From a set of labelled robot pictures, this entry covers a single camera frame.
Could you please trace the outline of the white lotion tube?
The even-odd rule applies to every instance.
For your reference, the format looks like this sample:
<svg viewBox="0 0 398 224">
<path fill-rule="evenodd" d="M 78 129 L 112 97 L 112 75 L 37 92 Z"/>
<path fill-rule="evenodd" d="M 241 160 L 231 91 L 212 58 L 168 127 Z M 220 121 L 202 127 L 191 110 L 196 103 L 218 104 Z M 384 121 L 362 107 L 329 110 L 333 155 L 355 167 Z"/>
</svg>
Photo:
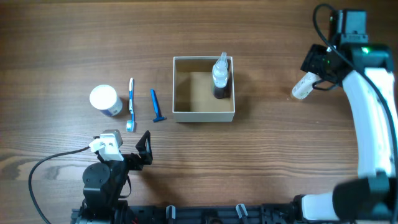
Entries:
<svg viewBox="0 0 398 224">
<path fill-rule="evenodd" d="M 301 80 L 293 87 L 291 97 L 302 100 L 313 90 L 312 84 L 319 81 L 320 77 L 314 73 L 307 72 Z"/>
</svg>

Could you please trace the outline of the white cotton swab tub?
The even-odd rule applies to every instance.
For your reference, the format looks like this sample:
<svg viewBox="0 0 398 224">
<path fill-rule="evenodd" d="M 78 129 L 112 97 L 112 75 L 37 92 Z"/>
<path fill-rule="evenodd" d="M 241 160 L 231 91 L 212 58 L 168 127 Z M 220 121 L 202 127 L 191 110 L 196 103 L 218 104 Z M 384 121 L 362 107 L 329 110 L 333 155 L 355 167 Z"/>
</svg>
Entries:
<svg viewBox="0 0 398 224">
<path fill-rule="evenodd" d="M 106 116 L 116 116 L 123 108 L 123 103 L 116 90 L 109 85 L 98 85 L 90 93 L 90 103 Z"/>
</svg>

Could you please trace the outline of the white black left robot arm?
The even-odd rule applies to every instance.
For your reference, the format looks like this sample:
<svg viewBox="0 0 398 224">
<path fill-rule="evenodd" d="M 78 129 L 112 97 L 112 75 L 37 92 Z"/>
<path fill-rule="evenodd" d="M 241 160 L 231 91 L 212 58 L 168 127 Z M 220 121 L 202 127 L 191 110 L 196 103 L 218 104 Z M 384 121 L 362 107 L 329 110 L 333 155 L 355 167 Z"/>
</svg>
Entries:
<svg viewBox="0 0 398 224">
<path fill-rule="evenodd" d="M 88 166 L 82 176 L 84 183 L 80 209 L 71 215 L 72 223 L 139 223 L 122 195 L 125 184 L 131 185 L 128 173 L 142 170 L 153 161 L 150 132 L 146 131 L 136 144 L 137 154 L 122 154 L 123 140 L 117 129 L 103 131 L 89 144 L 99 162 Z"/>
</svg>

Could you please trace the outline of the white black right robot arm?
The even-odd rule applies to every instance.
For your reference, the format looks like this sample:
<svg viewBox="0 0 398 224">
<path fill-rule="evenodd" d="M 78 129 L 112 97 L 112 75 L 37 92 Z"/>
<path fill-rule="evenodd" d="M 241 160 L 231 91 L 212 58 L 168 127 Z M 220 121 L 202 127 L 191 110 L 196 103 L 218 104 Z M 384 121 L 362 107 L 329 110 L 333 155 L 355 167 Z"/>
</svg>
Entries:
<svg viewBox="0 0 398 224">
<path fill-rule="evenodd" d="M 397 222 L 397 111 L 390 48 L 369 42 L 366 12 L 332 9 L 329 34 L 311 46 L 293 87 L 302 100 L 323 82 L 342 88 L 350 103 L 358 143 L 358 178 L 324 194 L 298 195 L 291 222 Z"/>
</svg>

